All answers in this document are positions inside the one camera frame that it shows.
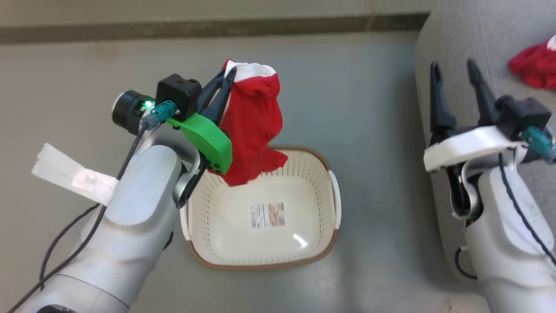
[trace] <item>green bracket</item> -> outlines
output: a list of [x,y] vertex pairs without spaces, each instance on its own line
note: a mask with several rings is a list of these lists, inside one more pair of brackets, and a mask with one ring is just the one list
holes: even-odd
[[210,166],[214,170],[222,174],[228,172],[232,165],[232,142],[213,121],[193,113],[183,122],[175,119],[166,122],[178,126],[185,137],[210,161]]

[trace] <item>dark floor trim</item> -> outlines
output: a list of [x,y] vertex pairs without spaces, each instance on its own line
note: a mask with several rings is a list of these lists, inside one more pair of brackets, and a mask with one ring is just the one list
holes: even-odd
[[420,30],[428,14],[0,28],[0,45],[41,42]]

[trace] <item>beige basket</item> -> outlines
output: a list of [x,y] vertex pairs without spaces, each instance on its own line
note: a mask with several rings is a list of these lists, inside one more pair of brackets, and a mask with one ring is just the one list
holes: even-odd
[[315,262],[333,248],[341,221],[338,184],[326,160],[278,147],[283,168],[229,187],[206,172],[180,210],[190,252],[215,270],[252,271]]

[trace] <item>green light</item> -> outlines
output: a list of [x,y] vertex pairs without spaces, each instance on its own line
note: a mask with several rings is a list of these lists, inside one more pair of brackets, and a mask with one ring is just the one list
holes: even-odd
[[145,103],[143,103],[143,109],[146,110],[149,107],[152,107],[154,103],[152,101],[145,101]]

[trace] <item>red and white cloth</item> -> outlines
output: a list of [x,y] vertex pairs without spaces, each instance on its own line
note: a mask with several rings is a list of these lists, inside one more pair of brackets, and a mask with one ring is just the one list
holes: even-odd
[[529,86],[556,89],[556,36],[541,45],[525,49],[508,66]]
[[283,167],[287,156],[268,148],[282,129],[276,71],[258,63],[224,64],[225,76],[237,68],[220,129],[230,134],[232,165],[222,178],[230,186],[246,184],[263,172]]

